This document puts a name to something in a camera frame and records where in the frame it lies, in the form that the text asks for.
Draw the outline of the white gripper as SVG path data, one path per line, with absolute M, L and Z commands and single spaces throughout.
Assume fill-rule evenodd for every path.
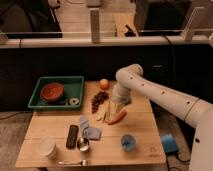
M 110 103 L 110 113 L 119 113 L 124 107 L 124 105 L 122 104 L 124 102 L 124 99 L 128 96 L 130 96 L 130 90 L 120 84 L 116 84 L 112 90 L 112 99 L 115 102 Z

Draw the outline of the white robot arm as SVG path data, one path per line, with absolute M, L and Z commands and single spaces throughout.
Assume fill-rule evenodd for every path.
M 134 90 L 195 129 L 189 171 L 213 171 L 213 104 L 198 97 L 151 82 L 143 68 L 132 64 L 119 69 L 112 90 L 115 102 L 128 104 Z

